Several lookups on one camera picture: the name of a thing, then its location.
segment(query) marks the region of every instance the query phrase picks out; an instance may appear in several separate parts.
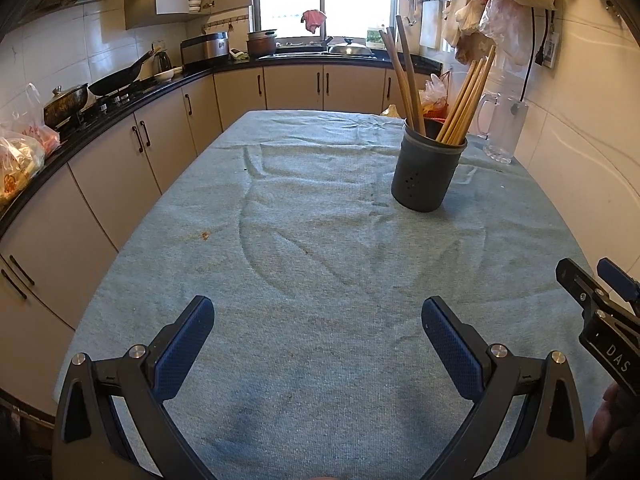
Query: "frying pan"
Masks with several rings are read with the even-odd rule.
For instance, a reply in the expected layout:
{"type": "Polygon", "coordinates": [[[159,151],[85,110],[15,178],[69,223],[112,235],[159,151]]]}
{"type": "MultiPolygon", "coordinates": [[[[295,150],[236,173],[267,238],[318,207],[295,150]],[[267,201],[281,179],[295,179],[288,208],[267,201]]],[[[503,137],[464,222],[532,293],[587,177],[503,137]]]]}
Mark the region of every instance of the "frying pan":
{"type": "Polygon", "coordinates": [[[130,67],[118,70],[117,72],[96,81],[89,86],[89,90],[92,94],[100,97],[130,85],[140,75],[140,70],[142,69],[142,65],[145,61],[149,60],[155,53],[155,50],[150,50],[130,67]]]}

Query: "pink rag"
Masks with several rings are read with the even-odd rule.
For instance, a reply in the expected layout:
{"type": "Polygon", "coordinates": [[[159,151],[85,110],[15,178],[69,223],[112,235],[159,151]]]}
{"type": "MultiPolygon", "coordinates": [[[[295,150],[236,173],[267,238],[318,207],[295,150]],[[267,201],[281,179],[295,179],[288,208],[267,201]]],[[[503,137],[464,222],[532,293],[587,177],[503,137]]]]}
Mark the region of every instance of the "pink rag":
{"type": "Polygon", "coordinates": [[[302,15],[300,23],[306,22],[306,30],[308,30],[312,34],[315,34],[316,29],[324,23],[324,20],[326,20],[326,14],[321,10],[307,10],[302,15]]]}

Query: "finger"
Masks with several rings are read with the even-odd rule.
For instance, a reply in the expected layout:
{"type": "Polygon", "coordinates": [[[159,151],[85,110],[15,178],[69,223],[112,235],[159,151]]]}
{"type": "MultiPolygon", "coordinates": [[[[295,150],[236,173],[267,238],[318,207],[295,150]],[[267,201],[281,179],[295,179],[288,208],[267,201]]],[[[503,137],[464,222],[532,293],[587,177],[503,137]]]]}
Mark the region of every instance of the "finger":
{"type": "Polygon", "coordinates": [[[616,400],[616,397],[618,396],[619,391],[620,391],[620,385],[618,383],[613,383],[604,392],[604,395],[602,396],[602,398],[607,402],[613,402],[614,400],[616,400]]]}
{"type": "Polygon", "coordinates": [[[587,433],[587,454],[594,456],[599,452],[611,425],[611,413],[609,403],[603,402],[593,416],[593,422],[587,433]]]}
{"type": "Polygon", "coordinates": [[[615,453],[622,445],[623,440],[626,438],[629,428],[620,428],[613,434],[611,440],[609,440],[609,449],[612,453],[615,453]]]}

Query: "light blue tablecloth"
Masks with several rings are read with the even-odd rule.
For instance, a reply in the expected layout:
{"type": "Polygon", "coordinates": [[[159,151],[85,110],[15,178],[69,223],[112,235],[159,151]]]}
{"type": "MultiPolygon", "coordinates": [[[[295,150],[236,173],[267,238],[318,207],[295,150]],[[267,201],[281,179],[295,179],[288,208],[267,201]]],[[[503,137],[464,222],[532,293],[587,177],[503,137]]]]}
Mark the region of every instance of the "light blue tablecloth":
{"type": "Polygon", "coordinates": [[[418,479],[470,409],[420,326],[439,294],[488,342],[564,351],[590,418],[609,380],[554,277],[561,258],[586,264],[555,208],[471,145],[441,209],[405,209],[390,193],[401,138],[375,116],[245,115],[140,224],[68,358],[122,355],[209,296],[215,327],[165,405],[218,478],[418,479]]]}

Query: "window frame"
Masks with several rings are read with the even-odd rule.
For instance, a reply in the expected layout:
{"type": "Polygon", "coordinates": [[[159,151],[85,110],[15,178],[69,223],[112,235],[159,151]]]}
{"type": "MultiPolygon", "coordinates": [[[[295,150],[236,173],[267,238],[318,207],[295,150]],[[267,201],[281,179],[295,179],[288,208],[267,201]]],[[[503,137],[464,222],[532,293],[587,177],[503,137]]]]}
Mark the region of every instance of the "window frame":
{"type": "MultiPolygon", "coordinates": [[[[319,2],[319,10],[324,12],[324,0],[320,0],[319,2]]],[[[396,22],[396,14],[399,9],[399,0],[391,0],[389,6],[389,20],[388,26],[393,27],[396,22]]],[[[253,14],[254,14],[254,27],[255,30],[262,30],[262,18],[260,14],[260,0],[253,0],[253,14]]],[[[353,39],[353,41],[357,43],[364,44],[366,42],[366,38],[356,38],[354,36],[348,36],[348,38],[353,39]]],[[[318,44],[321,41],[326,39],[326,24],[323,23],[320,27],[320,36],[300,36],[293,38],[278,38],[280,43],[301,43],[303,45],[311,45],[313,43],[318,44]]],[[[338,36],[331,41],[331,44],[342,43],[344,39],[343,36],[338,36]]]]}

